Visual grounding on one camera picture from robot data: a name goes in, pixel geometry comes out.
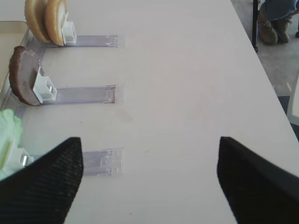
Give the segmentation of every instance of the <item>brown boot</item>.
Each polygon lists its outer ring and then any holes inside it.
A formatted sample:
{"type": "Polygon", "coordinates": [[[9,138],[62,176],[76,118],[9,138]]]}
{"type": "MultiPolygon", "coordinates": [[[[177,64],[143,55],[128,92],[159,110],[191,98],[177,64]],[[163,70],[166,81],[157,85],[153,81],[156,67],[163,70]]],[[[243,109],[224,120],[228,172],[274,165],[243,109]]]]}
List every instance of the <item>brown boot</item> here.
{"type": "Polygon", "coordinates": [[[262,42],[268,45],[274,45],[277,43],[278,36],[273,29],[271,22],[262,13],[262,11],[260,11],[257,16],[257,27],[258,37],[262,42]]]}
{"type": "Polygon", "coordinates": [[[291,16],[287,16],[285,18],[273,22],[273,26],[276,29],[279,38],[284,43],[288,43],[290,41],[290,37],[287,34],[287,30],[289,25],[292,23],[291,18],[292,18],[291,16]]]}

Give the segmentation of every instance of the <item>food item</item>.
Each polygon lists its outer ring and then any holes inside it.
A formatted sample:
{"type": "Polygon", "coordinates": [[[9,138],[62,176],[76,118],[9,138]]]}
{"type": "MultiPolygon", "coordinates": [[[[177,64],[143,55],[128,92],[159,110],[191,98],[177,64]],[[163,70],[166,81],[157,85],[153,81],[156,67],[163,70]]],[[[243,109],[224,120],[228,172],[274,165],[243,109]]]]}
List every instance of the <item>food item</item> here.
{"type": "Polygon", "coordinates": [[[41,104],[33,92],[40,66],[40,59],[33,50],[23,46],[14,48],[9,61],[9,82],[13,93],[25,104],[33,106],[41,104]]]}
{"type": "Polygon", "coordinates": [[[0,91],[6,87],[10,56],[15,46],[25,44],[27,29],[27,24],[22,21],[0,21],[0,91]]]}
{"type": "Polygon", "coordinates": [[[6,109],[0,112],[0,180],[5,178],[1,169],[7,157],[7,150],[10,144],[14,143],[16,146],[21,141],[23,134],[22,121],[14,116],[14,112],[6,109]]]}
{"type": "Polygon", "coordinates": [[[46,31],[44,14],[48,0],[26,0],[25,18],[33,35],[40,41],[48,43],[51,39],[46,31]]]}
{"type": "Polygon", "coordinates": [[[64,45],[61,26],[66,15],[66,0],[49,0],[45,10],[45,25],[50,39],[64,45]]]}

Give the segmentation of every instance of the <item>white table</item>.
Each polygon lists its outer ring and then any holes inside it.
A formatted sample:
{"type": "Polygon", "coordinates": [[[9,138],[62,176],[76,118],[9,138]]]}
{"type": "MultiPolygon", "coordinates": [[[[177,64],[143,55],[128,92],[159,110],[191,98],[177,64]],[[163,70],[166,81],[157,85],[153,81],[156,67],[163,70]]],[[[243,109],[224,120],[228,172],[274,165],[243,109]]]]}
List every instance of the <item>white table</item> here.
{"type": "MultiPolygon", "coordinates": [[[[0,19],[22,19],[6,2],[0,19]]],[[[31,153],[69,136],[84,151],[124,147],[123,175],[84,177],[67,224],[235,223],[216,175],[223,135],[299,175],[298,141],[229,0],[70,0],[68,11],[78,34],[126,45],[43,60],[56,87],[121,84],[122,103],[24,114],[31,153]]]]}

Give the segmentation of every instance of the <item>gray floor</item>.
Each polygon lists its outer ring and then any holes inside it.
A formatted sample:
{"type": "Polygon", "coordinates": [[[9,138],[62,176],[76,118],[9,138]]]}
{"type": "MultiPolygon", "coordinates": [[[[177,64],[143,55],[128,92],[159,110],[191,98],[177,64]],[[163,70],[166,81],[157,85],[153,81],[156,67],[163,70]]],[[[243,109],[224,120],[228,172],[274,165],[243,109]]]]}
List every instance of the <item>gray floor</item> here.
{"type": "MultiPolygon", "coordinates": [[[[253,0],[231,1],[247,35],[251,38],[253,0]]],[[[257,40],[259,48],[257,55],[278,96],[290,95],[299,70],[299,38],[295,37],[298,31],[298,15],[292,18],[292,22],[288,29],[291,39],[288,44],[267,46],[257,40]]]]}

